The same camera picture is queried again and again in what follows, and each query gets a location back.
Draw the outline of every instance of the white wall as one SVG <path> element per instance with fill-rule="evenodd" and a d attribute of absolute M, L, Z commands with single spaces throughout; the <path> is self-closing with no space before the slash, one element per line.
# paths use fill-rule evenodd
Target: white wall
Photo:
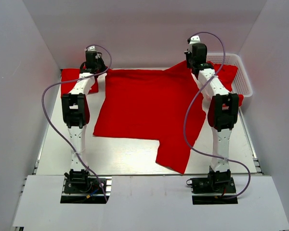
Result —
<path fill-rule="evenodd" d="M 289 220 L 289 0 L 268 0 L 240 56 L 254 95 L 244 115 Z"/>
<path fill-rule="evenodd" d="M 184 59 L 186 39 L 205 30 L 238 53 L 266 0 L 24 0 L 60 68 L 105 45 L 113 67 L 166 67 Z M 211 52 L 221 51 L 202 36 Z"/>
<path fill-rule="evenodd" d="M 0 0 L 0 231 L 10 230 L 34 169 L 46 125 L 40 97 L 59 73 L 23 2 Z"/>

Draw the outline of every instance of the wire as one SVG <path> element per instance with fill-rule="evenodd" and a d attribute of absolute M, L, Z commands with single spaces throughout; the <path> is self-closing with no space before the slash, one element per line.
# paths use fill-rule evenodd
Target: wire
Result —
<path fill-rule="evenodd" d="M 80 157 L 79 154 L 77 153 L 77 150 L 75 149 L 75 147 L 73 146 L 73 144 L 54 126 L 54 124 L 52 123 L 52 121 L 50 120 L 50 118 L 49 118 L 49 116 L 48 116 L 48 114 L 47 114 L 46 107 L 45 107 L 45 94 L 46 94 L 46 92 L 47 92 L 50 88 L 52 88 L 52 87 L 54 87 L 54 86 L 57 86 L 57 85 L 64 84 L 64 83 L 73 83 L 73 82 L 82 81 L 82 80 L 87 79 L 87 78 L 91 78 L 91 77 L 95 77 L 95 76 L 100 76 L 100 75 L 106 73 L 106 72 L 109 70 L 109 68 L 111 67 L 111 64 L 112 64 L 112 57 L 111 57 L 110 52 L 109 52 L 106 48 L 104 48 L 104 47 L 102 47 L 102 46 L 99 46 L 99 45 L 90 45 L 90 46 L 100 47 L 100 48 L 104 49 L 104 50 L 108 53 L 108 55 L 109 55 L 109 57 L 110 57 L 109 67 L 107 67 L 107 69 L 106 69 L 105 71 L 101 72 L 101 73 L 93 74 L 93 75 L 90 75 L 90 76 L 87 76 L 87 77 L 84 77 L 84 78 L 78 78 L 78 79 L 74 79 L 74 80 L 69 80 L 69 81 L 65 81 L 65 82 L 58 82 L 58 83 L 51 84 L 50 86 L 48 86 L 48 87 L 44 90 L 44 92 L 43 92 L 43 94 L 42 94 L 42 108 L 43 108 L 43 112 L 44 112 L 44 114 L 45 114 L 45 117 L 46 117 L 49 125 L 53 128 L 53 130 L 54 130 L 55 132 L 58 133 L 59 136 L 62 137 L 63 140 L 65 140 L 65 141 L 68 143 L 69 146 L 71 146 L 72 150 L 75 152 L 75 155 L 77 156 L 77 158 L 78 158 L 78 160 L 81 162 L 81 164 L 85 167 L 86 170 L 89 170 L 89 171 L 96 177 L 99 185 L 102 185 L 102 182 L 101 182 L 101 180 L 99 179 L 99 177 L 97 176 L 97 174 L 96 174 L 91 168 L 89 168 L 89 166 L 87 166 L 87 165 L 82 161 L 81 157 Z M 106 202 L 107 202 L 107 197 L 106 197 L 105 190 L 104 190 L 103 187 L 101 187 L 101 188 L 102 188 L 102 191 L 103 191 L 103 194 L 104 194 L 104 198 L 105 198 L 105 200 L 106 200 Z"/>
<path fill-rule="evenodd" d="M 81 193 L 87 193 L 87 192 L 91 189 L 91 187 L 92 187 L 92 181 L 91 181 L 90 187 L 89 187 L 89 189 L 88 189 L 87 191 L 81 191 L 81 190 L 79 190 L 79 192 L 81 192 Z"/>
<path fill-rule="evenodd" d="M 249 178 L 248 178 L 248 181 L 247 181 L 247 184 L 246 184 L 245 188 L 244 188 L 241 192 L 239 192 L 237 195 L 231 196 L 231 197 L 226 197 L 226 198 L 225 198 L 225 199 L 233 199 L 233 198 L 236 198 L 236 197 L 240 196 L 240 195 L 241 195 L 243 192 L 245 192 L 246 189 L 248 188 L 248 186 L 249 186 L 249 184 L 250 184 L 250 178 L 251 178 L 251 174 L 250 174 L 249 168 L 248 168 L 245 164 L 243 164 L 243 163 L 241 163 L 241 162 L 239 162 L 239 161 L 237 161 L 237 160 L 231 160 L 231 159 L 224 158 L 224 157 L 222 157 L 222 156 L 207 154 L 207 153 L 198 151 L 197 149 L 195 149 L 195 148 L 188 142 L 187 137 L 186 137 L 187 117 L 188 117 L 189 111 L 191 110 L 191 107 L 193 106 L 196 98 L 197 98 L 198 95 L 201 93 L 201 91 L 215 78 L 215 76 L 217 76 L 217 74 L 219 73 L 219 71 L 223 68 L 223 65 L 224 65 L 224 63 L 225 63 L 225 58 L 226 58 L 226 51 L 225 51 L 224 44 L 223 44 L 223 42 L 221 41 L 221 39 L 220 39 L 218 36 L 216 36 L 215 34 L 210 33 L 210 32 L 199 32 L 199 33 L 196 33 L 196 34 L 192 35 L 191 37 L 196 36 L 196 35 L 199 35 L 199 34 L 209 34 L 209 35 L 213 35 L 214 37 L 216 37 L 216 38 L 220 41 L 220 43 L 221 43 L 221 45 L 222 45 L 222 47 L 223 47 L 223 61 L 222 61 L 222 64 L 221 64 L 220 68 L 216 71 L 216 73 L 215 73 L 212 77 L 210 77 L 210 79 L 200 88 L 200 90 L 197 92 L 197 94 L 196 94 L 196 95 L 194 96 L 194 98 L 192 99 L 192 101 L 191 101 L 191 103 L 190 103 L 190 105 L 189 105 L 189 107 L 188 107 L 188 109 L 187 109 L 187 111 L 186 111 L 185 118 L 184 118 L 183 136 L 184 136 L 184 140 L 185 140 L 187 146 L 188 146 L 190 149 L 192 149 L 193 151 L 195 151 L 196 153 L 199 153 L 199 154 L 205 155 L 205 156 L 209 156 L 209 157 L 214 157 L 214 158 L 226 160 L 226 161 L 233 162 L 233 163 L 237 163 L 237 164 L 239 164 L 239 165 L 242 165 L 242 166 L 247 170 Z"/>
<path fill-rule="evenodd" d="M 186 184 L 187 184 L 188 186 L 193 185 L 193 183 L 191 183 L 191 184 L 188 184 L 188 183 L 187 183 L 189 180 L 191 181 L 192 179 L 188 179 L 188 180 L 186 181 Z"/>
<path fill-rule="evenodd" d="M 223 197 L 223 196 L 225 195 L 225 193 L 226 193 L 226 188 L 224 188 L 224 189 L 223 189 L 223 194 L 222 194 L 222 195 L 220 195 L 220 196 L 218 196 L 218 198 L 221 198 L 221 197 Z"/>
<path fill-rule="evenodd" d="M 94 194 L 96 194 L 99 191 L 99 189 L 95 190 L 94 192 L 90 193 L 90 196 L 93 196 Z"/>

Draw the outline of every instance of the white table surface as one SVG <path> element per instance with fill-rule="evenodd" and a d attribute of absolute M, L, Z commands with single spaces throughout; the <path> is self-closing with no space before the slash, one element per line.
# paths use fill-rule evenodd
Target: white table surface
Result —
<path fill-rule="evenodd" d="M 237 205 L 193 205 L 188 176 L 114 176 L 106 205 L 60 204 L 64 176 L 28 176 L 13 225 L 24 231 L 280 231 L 272 177 L 253 176 Z M 246 176 L 234 176 L 241 191 Z"/>
<path fill-rule="evenodd" d="M 158 141 L 104 138 L 92 135 L 100 109 L 105 100 L 105 76 L 98 78 L 99 92 L 87 96 L 90 110 L 90 123 L 86 130 L 86 153 L 89 166 L 99 175 L 129 175 L 129 174 L 177 174 L 176 172 L 155 163 Z M 208 111 L 209 101 L 204 97 L 203 110 Z M 54 105 L 51 118 L 55 126 L 68 137 L 67 126 L 63 122 L 60 90 Z M 212 131 L 207 119 L 194 147 L 206 153 L 212 153 Z M 252 159 L 252 150 L 245 135 L 242 121 L 238 121 L 233 129 L 229 159 L 243 162 L 252 173 L 256 168 Z M 185 174 L 207 174 L 211 159 L 191 151 Z M 37 175 L 63 175 L 71 165 L 69 145 L 51 128 L 48 128 L 41 151 Z M 241 165 L 230 163 L 232 173 L 246 173 Z"/>

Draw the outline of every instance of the red cloth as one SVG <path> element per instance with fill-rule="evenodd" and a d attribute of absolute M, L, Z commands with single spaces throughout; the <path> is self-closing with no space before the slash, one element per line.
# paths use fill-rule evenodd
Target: red cloth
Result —
<path fill-rule="evenodd" d="M 79 68 L 78 69 L 73 69 L 73 68 L 63 69 L 61 73 L 61 81 L 65 82 L 65 81 L 77 79 L 79 78 L 79 73 L 80 73 Z M 69 93 L 73 89 L 75 84 L 76 82 L 62 84 L 61 85 L 61 97 L 63 94 Z M 97 93 L 97 92 L 98 92 L 98 83 L 97 83 L 97 77 L 95 77 L 95 83 L 91 87 L 89 94 Z"/>
<path fill-rule="evenodd" d="M 215 70 L 218 68 L 218 64 L 214 65 Z M 219 73 L 219 79 L 229 91 L 236 71 L 235 66 L 225 65 Z M 62 81 L 76 79 L 78 74 L 78 69 L 65 69 Z M 183 174 L 190 155 L 183 138 L 184 116 L 198 91 L 186 62 L 165 71 L 109 70 L 105 80 L 106 98 L 93 134 L 159 140 L 156 163 Z M 61 93 L 68 93 L 74 85 L 63 84 Z M 190 144 L 195 143 L 205 120 L 202 100 L 200 94 L 187 120 Z"/>

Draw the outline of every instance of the basket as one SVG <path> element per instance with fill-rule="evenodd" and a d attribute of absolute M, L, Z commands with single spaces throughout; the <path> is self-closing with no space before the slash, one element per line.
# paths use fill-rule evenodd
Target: basket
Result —
<path fill-rule="evenodd" d="M 208 53 L 207 62 L 211 61 L 214 64 L 221 64 L 223 61 L 222 53 Z M 225 65 L 233 65 L 238 68 L 236 77 L 232 83 L 233 92 L 242 94 L 244 98 L 252 96 L 252 89 L 249 78 L 246 74 L 245 68 L 240 57 L 236 54 L 227 54 L 225 58 Z"/>

